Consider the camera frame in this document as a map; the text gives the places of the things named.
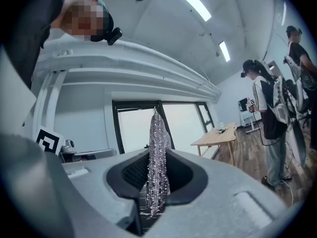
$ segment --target person wearing black cap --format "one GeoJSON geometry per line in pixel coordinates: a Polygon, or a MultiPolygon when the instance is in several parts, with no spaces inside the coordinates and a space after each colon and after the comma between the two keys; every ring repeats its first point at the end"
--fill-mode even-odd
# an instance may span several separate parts
{"type": "Polygon", "coordinates": [[[311,145],[310,148],[317,150],[317,67],[312,63],[306,50],[299,44],[302,31],[294,26],[286,29],[289,46],[289,56],[301,67],[301,81],[311,108],[311,145]]]}
{"type": "Polygon", "coordinates": [[[266,68],[257,60],[247,60],[243,63],[243,73],[241,74],[241,77],[245,76],[254,81],[255,106],[251,106],[249,111],[252,113],[259,111],[261,113],[266,139],[267,176],[262,177],[261,183],[274,190],[281,180],[291,179],[291,177],[285,177],[284,173],[287,125],[279,122],[273,111],[268,108],[268,105],[273,106],[274,79],[266,68]]]}
{"type": "Polygon", "coordinates": [[[101,0],[29,0],[21,6],[4,48],[29,89],[40,48],[51,28],[87,41],[107,40],[109,45],[122,36],[119,28],[113,30],[113,19],[101,0]]]}

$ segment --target black shirt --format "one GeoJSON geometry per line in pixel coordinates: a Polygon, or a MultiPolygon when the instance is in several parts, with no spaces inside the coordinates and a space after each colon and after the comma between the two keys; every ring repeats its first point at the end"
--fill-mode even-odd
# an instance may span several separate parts
{"type": "Polygon", "coordinates": [[[253,94],[256,108],[266,110],[265,113],[261,113],[264,137],[266,139],[278,139],[286,131],[287,125],[279,122],[268,106],[273,106],[273,86],[268,84],[265,78],[258,76],[253,84],[253,94]]]}
{"type": "Polygon", "coordinates": [[[13,66],[29,88],[40,48],[49,37],[51,23],[60,14],[63,4],[64,0],[30,0],[4,43],[13,66]]]}
{"type": "MultiPolygon", "coordinates": [[[[292,42],[291,43],[291,47],[290,47],[290,50],[289,50],[289,56],[293,59],[293,61],[298,65],[300,66],[301,64],[301,56],[302,55],[307,55],[308,59],[310,61],[312,61],[308,55],[308,53],[306,52],[306,50],[301,46],[299,45],[298,43],[295,43],[295,42],[292,42]]],[[[307,70],[310,75],[317,81],[317,75],[312,73],[311,71],[307,70]]]]}

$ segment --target desk leg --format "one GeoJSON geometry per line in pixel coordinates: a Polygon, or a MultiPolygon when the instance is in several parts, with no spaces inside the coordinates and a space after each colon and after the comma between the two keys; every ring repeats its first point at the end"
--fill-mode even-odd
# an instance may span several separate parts
{"type": "Polygon", "coordinates": [[[231,142],[228,142],[228,146],[229,146],[229,151],[230,151],[230,156],[231,156],[231,163],[232,165],[235,167],[236,163],[234,161],[234,155],[233,155],[233,149],[232,149],[232,144],[231,142]]]}
{"type": "Polygon", "coordinates": [[[198,155],[201,156],[202,154],[200,153],[200,146],[198,145],[198,155]]]}

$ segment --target white cable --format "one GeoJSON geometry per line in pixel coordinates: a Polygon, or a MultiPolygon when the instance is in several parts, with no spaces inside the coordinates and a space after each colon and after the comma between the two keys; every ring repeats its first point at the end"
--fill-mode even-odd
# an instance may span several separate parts
{"type": "Polygon", "coordinates": [[[294,201],[294,196],[293,196],[293,191],[292,191],[292,188],[291,188],[291,186],[290,185],[288,185],[284,180],[280,180],[280,184],[282,184],[281,183],[281,181],[283,182],[283,183],[285,183],[289,188],[290,188],[290,190],[291,190],[291,194],[292,194],[292,205],[293,205],[293,201],[294,201]]]}

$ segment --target sequined fabric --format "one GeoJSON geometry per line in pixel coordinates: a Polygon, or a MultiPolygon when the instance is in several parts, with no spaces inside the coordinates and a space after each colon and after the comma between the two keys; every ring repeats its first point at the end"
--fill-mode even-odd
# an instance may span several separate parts
{"type": "Polygon", "coordinates": [[[151,217],[165,205],[168,193],[166,148],[171,148],[170,136],[165,129],[162,117],[155,110],[150,127],[150,160],[146,196],[147,207],[151,209],[151,217]]]}

